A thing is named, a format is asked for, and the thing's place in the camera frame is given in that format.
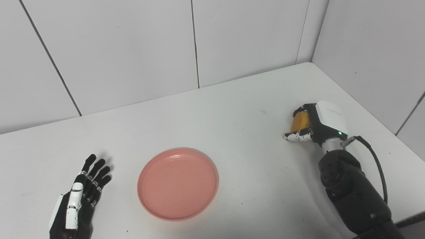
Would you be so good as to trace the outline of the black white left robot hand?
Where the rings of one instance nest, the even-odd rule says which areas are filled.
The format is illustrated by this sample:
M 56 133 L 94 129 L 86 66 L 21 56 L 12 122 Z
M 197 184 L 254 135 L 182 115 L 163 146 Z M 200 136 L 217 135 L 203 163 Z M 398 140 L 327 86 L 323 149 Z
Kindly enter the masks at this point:
M 111 181 L 111 167 L 91 154 L 71 189 L 57 200 L 49 227 L 49 239 L 90 239 L 92 220 L 103 188 Z

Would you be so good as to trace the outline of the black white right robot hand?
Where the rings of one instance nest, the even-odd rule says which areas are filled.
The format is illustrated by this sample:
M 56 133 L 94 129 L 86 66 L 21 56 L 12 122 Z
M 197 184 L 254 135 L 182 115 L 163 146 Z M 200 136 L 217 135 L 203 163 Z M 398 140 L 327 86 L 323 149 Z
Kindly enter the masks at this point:
M 348 138 L 348 129 L 341 108 L 321 100 L 318 103 L 303 104 L 293 112 L 293 123 L 286 141 L 312 141 L 322 146 L 328 140 Z

